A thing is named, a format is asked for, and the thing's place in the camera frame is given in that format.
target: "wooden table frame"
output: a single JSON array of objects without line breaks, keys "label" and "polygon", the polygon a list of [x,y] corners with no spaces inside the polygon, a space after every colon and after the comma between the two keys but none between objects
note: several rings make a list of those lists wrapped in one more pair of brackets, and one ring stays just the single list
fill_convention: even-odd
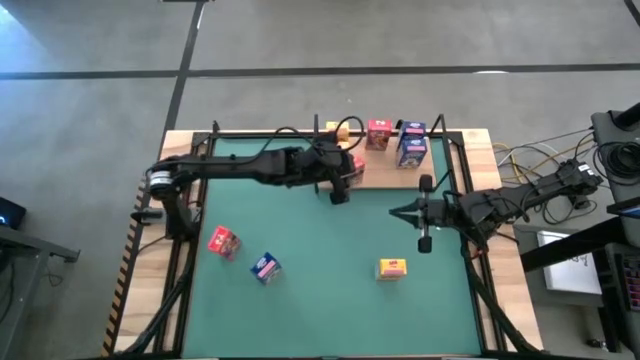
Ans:
[{"label": "wooden table frame", "polygon": [[[219,135],[224,138],[264,138],[270,133],[272,131],[221,131]],[[291,134],[281,135],[283,138],[291,137]],[[454,169],[451,173],[454,188],[460,192],[468,192],[501,186],[491,140],[486,129],[435,131],[433,135],[450,144],[450,151],[445,151],[445,158],[449,169]],[[210,136],[211,131],[169,131],[160,158],[185,153],[212,154],[215,140],[211,141]],[[136,211],[147,206],[161,207],[150,199],[146,190],[146,182],[142,181],[134,206]],[[186,195],[187,202],[197,201],[203,204],[206,183],[201,186],[199,182],[194,182],[183,195]],[[510,226],[502,227],[501,232],[513,234]],[[123,350],[133,343],[158,309],[162,298],[166,296],[176,278],[181,275],[187,256],[195,256],[195,251],[188,251],[188,244],[169,241],[161,241],[145,250],[145,254],[142,254],[144,256],[138,256],[140,246],[163,234],[164,225],[142,227],[136,222],[130,223],[103,343],[103,356]],[[511,240],[494,237],[490,240],[489,253],[481,256],[474,265],[515,327],[531,344],[541,348],[540,334],[517,245]],[[180,355],[189,295],[190,292],[187,291],[181,296],[166,323],[161,327],[157,338],[163,341],[155,341],[149,346],[148,351],[157,353],[161,358]],[[512,350],[513,346],[496,327],[497,323],[482,300],[476,294],[472,294],[472,299],[477,319],[481,319],[477,323],[483,353],[490,350]]]}]

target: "desk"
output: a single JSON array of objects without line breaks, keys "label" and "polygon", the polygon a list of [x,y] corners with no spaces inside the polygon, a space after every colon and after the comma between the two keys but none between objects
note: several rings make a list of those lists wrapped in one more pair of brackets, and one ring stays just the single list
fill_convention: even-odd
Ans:
[{"label": "desk", "polygon": [[[473,129],[453,130],[452,132],[457,133],[459,135],[457,141],[463,142],[464,144],[462,148],[464,154],[457,152],[458,147],[454,145],[450,146],[456,178],[462,179],[463,177],[460,159],[466,157],[470,169],[470,180],[472,181],[474,189],[499,187],[501,185],[500,177],[493,156],[488,131],[485,129]],[[168,132],[163,144],[161,158],[189,153],[192,149],[194,139],[196,143],[198,139],[201,139],[201,135],[197,133],[199,132]],[[260,132],[236,131],[230,133],[256,134]],[[386,164],[384,165],[386,167],[383,165],[378,167],[374,165],[376,162],[369,158],[367,158],[367,163],[365,185],[367,181],[369,181],[370,185],[368,186],[374,188],[416,189],[419,173],[409,171],[400,174],[399,171],[395,170],[392,163],[381,162],[380,164]],[[423,163],[421,171],[432,173],[433,163],[426,161]],[[383,177],[387,177],[389,180],[381,180]],[[458,190],[464,192],[463,182],[459,180],[457,184]],[[194,196],[193,199],[196,198],[195,196],[199,189],[200,184],[194,183],[191,189],[191,193]],[[136,199],[136,206],[138,208],[148,201],[148,197],[144,194],[144,183],[141,183],[140,190],[141,192]],[[151,201],[150,205],[154,207],[159,206],[158,204],[154,204],[153,201]],[[501,231],[506,233],[513,232],[510,227],[506,226],[501,229]],[[161,241],[153,247],[149,247],[143,253],[137,254],[137,248],[139,246],[147,244],[163,234],[164,227],[161,225],[142,228],[135,223],[131,223],[118,283],[116,284],[116,294],[112,311],[107,324],[107,334],[103,344],[104,355],[114,350],[125,349],[135,340],[158,309],[168,274],[173,270],[177,269],[177,272],[179,272],[182,269],[181,263],[185,260],[185,250],[188,244],[182,245],[178,264],[173,266],[169,264],[169,258],[172,248],[175,251],[177,245],[169,241]],[[490,249],[491,251],[488,257],[491,264],[491,274],[500,305],[525,338],[534,346],[541,348],[540,335],[525,282],[524,272],[520,264],[517,246],[510,240],[496,237],[490,240]],[[179,344],[183,343],[184,334],[178,334],[178,338],[174,338],[177,323],[185,321],[185,319],[181,320],[178,317],[177,307],[177,305],[174,307],[167,321],[164,345],[155,345],[154,349],[166,350],[170,349],[174,342]],[[497,345],[496,339],[492,335],[492,320],[484,306],[481,305],[479,307],[479,312],[482,317],[482,328],[486,335],[487,348],[495,349]]]}]

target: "green table surface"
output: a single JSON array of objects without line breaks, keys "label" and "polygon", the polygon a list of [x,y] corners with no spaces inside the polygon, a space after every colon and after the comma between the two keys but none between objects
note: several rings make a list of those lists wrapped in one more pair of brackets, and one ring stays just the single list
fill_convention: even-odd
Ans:
[{"label": "green table surface", "polygon": [[[264,141],[218,140],[215,153],[251,155]],[[444,174],[442,142],[431,145],[436,173]],[[420,254],[420,233],[388,214],[417,196],[357,190],[334,206],[312,186],[210,181],[182,356],[479,354],[458,234],[432,229],[433,252]],[[233,262],[207,249],[218,225],[243,241]],[[264,286],[250,268],[266,251],[283,269]],[[408,275],[376,281],[380,258],[407,259]]]}]

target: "small box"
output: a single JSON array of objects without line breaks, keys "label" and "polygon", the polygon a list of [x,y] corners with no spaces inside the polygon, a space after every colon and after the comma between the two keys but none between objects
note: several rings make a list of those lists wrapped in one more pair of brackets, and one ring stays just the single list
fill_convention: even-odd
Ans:
[{"label": "small box", "polygon": [[399,169],[418,168],[426,154],[426,139],[403,140],[396,154],[396,166]]},{"label": "small box", "polygon": [[380,259],[376,265],[376,280],[399,280],[407,276],[407,260]]},{"label": "small box", "polygon": [[268,252],[258,260],[258,262],[251,268],[251,273],[260,281],[263,285],[269,284],[271,280],[280,272],[282,266],[276,258],[271,256]]},{"label": "small box", "polygon": [[347,185],[349,185],[350,188],[358,184],[362,184],[362,181],[364,180],[364,159],[358,155],[354,155],[353,165],[355,165],[356,171],[347,175]]},{"label": "small box", "polygon": [[[338,124],[339,123],[337,121],[327,121],[325,127],[327,131],[335,131]],[[340,141],[349,142],[349,123],[346,121],[342,123],[342,125],[340,125],[340,129],[338,129],[338,142]]]},{"label": "small box", "polygon": [[391,119],[371,119],[367,126],[367,144],[365,149],[384,151],[391,137]]},{"label": "small box", "polygon": [[404,140],[424,139],[427,135],[427,124],[413,121],[403,121],[398,133],[398,149]]},{"label": "small box", "polygon": [[208,248],[223,258],[233,261],[234,254],[241,244],[242,241],[231,230],[224,226],[218,226],[209,240]]}]

